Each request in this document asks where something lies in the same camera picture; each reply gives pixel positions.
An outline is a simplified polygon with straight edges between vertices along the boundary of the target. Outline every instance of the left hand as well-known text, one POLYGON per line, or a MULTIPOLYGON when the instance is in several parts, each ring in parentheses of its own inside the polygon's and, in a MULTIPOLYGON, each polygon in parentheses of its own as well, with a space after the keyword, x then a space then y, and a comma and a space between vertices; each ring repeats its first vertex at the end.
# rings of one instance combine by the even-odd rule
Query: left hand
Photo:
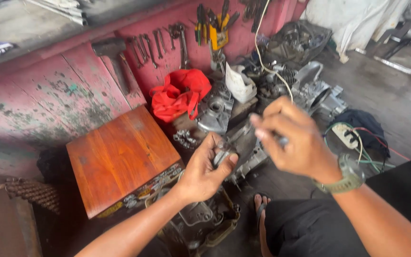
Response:
POLYGON ((174 186, 179 194, 185 196, 187 204, 211 198, 236 166, 239 157, 231 154, 214 170, 212 160, 220 151, 217 144, 221 140, 217 133, 210 132, 191 156, 185 172, 174 186))

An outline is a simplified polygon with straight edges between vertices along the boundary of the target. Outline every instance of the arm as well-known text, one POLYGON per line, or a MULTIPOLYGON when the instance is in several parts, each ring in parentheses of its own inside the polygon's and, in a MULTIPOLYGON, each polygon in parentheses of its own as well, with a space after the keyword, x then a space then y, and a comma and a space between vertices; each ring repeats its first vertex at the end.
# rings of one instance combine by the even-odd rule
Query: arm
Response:
MULTIPOLYGON (((324 144, 315 122, 285 98, 269 105, 263 117, 253 115, 255 135, 280 170, 327 184, 342 179, 337 157, 324 144), (274 132, 288 138, 281 147, 274 132)), ((372 257, 411 257, 411 223, 365 184, 334 194, 372 257)))
POLYGON ((209 133, 191 156, 179 182, 165 196, 106 231, 76 257, 135 257, 183 207, 212 197, 238 159, 236 154, 229 155, 213 170, 211 160, 220 140, 219 135, 209 133))

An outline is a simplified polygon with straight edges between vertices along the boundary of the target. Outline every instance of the extension cord socket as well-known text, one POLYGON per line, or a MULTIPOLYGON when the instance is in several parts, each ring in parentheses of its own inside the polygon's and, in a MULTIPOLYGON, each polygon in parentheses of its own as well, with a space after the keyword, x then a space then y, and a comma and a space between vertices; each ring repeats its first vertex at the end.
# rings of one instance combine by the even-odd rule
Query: extension cord socket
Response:
MULTIPOLYGON (((355 140, 353 143, 350 143, 350 141, 353 139, 352 134, 348 134, 345 136, 345 133, 347 131, 351 131, 351 128, 347 125, 344 124, 337 124, 332 128, 333 132, 337 135, 337 137, 340 138, 340 140, 343 142, 344 145, 346 145, 349 149, 355 149, 358 146, 358 141, 355 140)), ((352 131, 355 133, 357 137, 359 137, 359 134, 356 131, 352 131)))

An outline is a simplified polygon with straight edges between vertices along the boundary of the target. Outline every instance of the hand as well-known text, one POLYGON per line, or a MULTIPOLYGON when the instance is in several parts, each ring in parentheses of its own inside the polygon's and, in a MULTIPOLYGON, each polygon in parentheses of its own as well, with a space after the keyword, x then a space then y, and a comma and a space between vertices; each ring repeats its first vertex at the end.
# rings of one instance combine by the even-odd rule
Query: hand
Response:
POLYGON ((263 117, 253 114, 255 135, 280 170, 309 176, 328 184, 342 179, 337 157, 329 150, 315 121, 287 97, 280 97, 264 110, 263 117), (282 147, 273 132, 288 138, 282 147))
POLYGON ((174 186, 186 197, 187 204, 211 198, 236 166, 239 157, 231 154, 214 170, 212 160, 220 151, 217 144, 221 140, 217 133, 210 132, 191 156, 185 172, 174 186))

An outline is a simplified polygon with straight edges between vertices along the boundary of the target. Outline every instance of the red wire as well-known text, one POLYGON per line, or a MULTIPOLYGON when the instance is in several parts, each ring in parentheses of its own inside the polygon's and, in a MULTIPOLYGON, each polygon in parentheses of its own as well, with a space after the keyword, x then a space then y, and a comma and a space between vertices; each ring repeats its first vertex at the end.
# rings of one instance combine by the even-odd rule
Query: red wire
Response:
MULTIPOLYGON (((364 130, 369 132, 371 135, 373 135, 384 147, 388 147, 387 145, 385 145, 379 137, 375 136, 374 133, 372 133, 370 130, 366 129, 366 128, 354 128, 356 130, 364 130)), ((391 147, 388 147, 391 151, 393 151, 395 154, 399 155, 400 157, 406 159, 407 161, 411 161, 409 158, 403 156, 402 154, 400 154, 399 152, 397 152, 396 150, 392 149, 391 147)))

